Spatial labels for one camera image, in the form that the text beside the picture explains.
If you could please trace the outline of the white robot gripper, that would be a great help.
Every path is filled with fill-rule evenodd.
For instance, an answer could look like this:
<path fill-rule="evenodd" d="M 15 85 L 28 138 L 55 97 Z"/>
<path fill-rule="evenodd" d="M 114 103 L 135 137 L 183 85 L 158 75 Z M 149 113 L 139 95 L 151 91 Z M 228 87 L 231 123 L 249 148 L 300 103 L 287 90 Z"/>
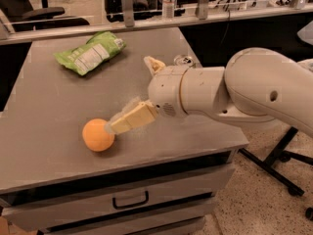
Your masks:
<path fill-rule="evenodd" d="M 131 99 L 123 109 L 106 124 L 105 131 L 121 134 L 147 125 L 157 119 L 157 113 L 164 117 L 184 118 L 187 114 L 181 103 L 181 83 L 187 66 L 169 66 L 151 56 L 144 58 L 152 78 L 148 86 L 150 100 L 139 97 Z"/>

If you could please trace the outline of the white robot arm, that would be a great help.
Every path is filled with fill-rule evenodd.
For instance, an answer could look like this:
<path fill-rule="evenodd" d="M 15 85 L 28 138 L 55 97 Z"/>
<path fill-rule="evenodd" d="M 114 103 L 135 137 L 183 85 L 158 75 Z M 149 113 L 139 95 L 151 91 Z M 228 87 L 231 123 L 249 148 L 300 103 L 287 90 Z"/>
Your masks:
<path fill-rule="evenodd" d="M 224 67 L 166 66 L 144 59 L 152 75 L 148 99 L 132 99 L 105 125 L 114 134 L 147 125 L 159 116 L 205 116 L 243 127 L 276 120 L 313 135 L 313 58 L 295 61 L 268 48 L 237 52 Z"/>

